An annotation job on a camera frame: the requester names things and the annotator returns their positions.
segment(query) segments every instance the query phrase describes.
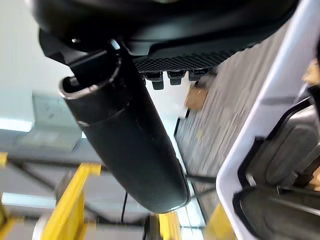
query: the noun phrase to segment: cable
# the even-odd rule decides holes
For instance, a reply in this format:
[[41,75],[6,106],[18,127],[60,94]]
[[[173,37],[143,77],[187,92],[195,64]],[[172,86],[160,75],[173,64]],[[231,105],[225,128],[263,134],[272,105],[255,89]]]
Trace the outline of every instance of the cable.
[[122,214],[121,214],[121,223],[124,223],[124,215],[125,215],[125,210],[126,210],[126,205],[127,205],[127,198],[128,198],[128,193],[125,192],[124,195],[124,202],[123,202],[123,207],[122,207]]

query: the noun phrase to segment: cardboard box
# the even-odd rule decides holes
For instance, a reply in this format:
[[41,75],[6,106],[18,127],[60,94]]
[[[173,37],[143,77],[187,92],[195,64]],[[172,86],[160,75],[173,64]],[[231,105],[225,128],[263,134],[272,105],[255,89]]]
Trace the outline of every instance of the cardboard box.
[[188,95],[185,100],[185,107],[195,111],[201,111],[206,97],[208,94],[208,90],[201,87],[192,86],[189,89]]

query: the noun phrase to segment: yellow car lift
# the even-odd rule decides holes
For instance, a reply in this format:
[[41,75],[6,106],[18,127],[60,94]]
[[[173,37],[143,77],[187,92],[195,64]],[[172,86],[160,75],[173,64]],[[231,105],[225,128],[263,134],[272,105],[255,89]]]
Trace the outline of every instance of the yellow car lift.
[[[5,167],[8,154],[0,153],[0,166]],[[16,167],[23,169],[19,160],[11,160]],[[100,176],[102,165],[97,163],[81,163],[72,180],[41,233],[41,240],[83,240],[88,225],[85,224],[85,194],[84,185],[90,175]],[[180,224],[175,212],[157,215],[159,232],[163,240],[181,240]],[[16,219],[9,216],[0,205],[0,240],[6,239],[15,224]]]

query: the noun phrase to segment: floor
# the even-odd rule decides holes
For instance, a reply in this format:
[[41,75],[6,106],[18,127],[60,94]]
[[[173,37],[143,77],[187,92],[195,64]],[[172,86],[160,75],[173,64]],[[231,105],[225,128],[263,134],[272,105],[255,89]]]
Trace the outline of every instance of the floor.
[[[209,89],[202,111],[181,119],[176,141],[192,174],[216,176],[236,140],[268,75],[288,23],[274,35],[238,52],[218,67],[218,75],[202,77],[199,87]],[[198,192],[209,186],[197,184]],[[208,219],[219,199],[216,192],[201,197]]]

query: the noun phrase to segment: bolt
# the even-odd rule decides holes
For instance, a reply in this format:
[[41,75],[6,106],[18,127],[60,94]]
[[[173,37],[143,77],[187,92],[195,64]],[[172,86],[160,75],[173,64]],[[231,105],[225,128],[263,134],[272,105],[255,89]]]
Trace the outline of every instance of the bolt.
[[77,44],[80,42],[80,39],[77,39],[77,38],[72,38],[71,40],[74,44]]

